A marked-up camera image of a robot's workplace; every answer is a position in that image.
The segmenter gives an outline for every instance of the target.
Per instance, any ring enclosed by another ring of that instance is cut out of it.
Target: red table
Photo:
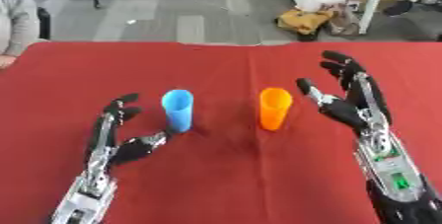
[[[120,129],[122,140],[163,128],[160,99],[175,88],[194,93],[193,130],[115,170],[107,223],[375,223],[350,130],[295,87],[307,76],[341,93],[318,66],[325,49],[357,57],[378,79],[396,131],[442,190],[441,44],[49,42],[0,76],[1,223],[43,223],[82,170],[93,121],[111,99],[141,94],[144,113]],[[275,133],[257,124],[258,93],[270,86],[295,98]]]

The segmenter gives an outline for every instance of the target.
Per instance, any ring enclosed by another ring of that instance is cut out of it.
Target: shoe
[[[414,4],[411,1],[398,1],[395,6],[384,10],[384,14],[390,17],[399,16],[408,13]]]

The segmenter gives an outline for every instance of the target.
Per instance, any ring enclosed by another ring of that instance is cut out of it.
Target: yellow bag
[[[284,30],[295,31],[302,35],[313,34],[320,25],[333,17],[334,10],[328,9],[316,13],[307,13],[292,9],[278,18],[277,26]]]

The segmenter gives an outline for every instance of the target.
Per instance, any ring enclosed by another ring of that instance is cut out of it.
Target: gray carpet floor
[[[273,19],[291,0],[36,0],[53,18],[54,40],[179,41],[215,44],[282,44],[296,41]],[[433,40],[442,14],[415,9],[398,17],[378,15],[370,34],[352,40]],[[348,41],[322,34],[320,40]]]

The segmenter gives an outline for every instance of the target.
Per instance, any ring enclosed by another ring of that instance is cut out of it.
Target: table leg
[[[361,35],[367,34],[368,28],[370,27],[371,21],[373,20],[373,16],[375,15],[380,1],[381,0],[368,0],[367,6],[365,7],[364,16],[359,24],[359,33]]]

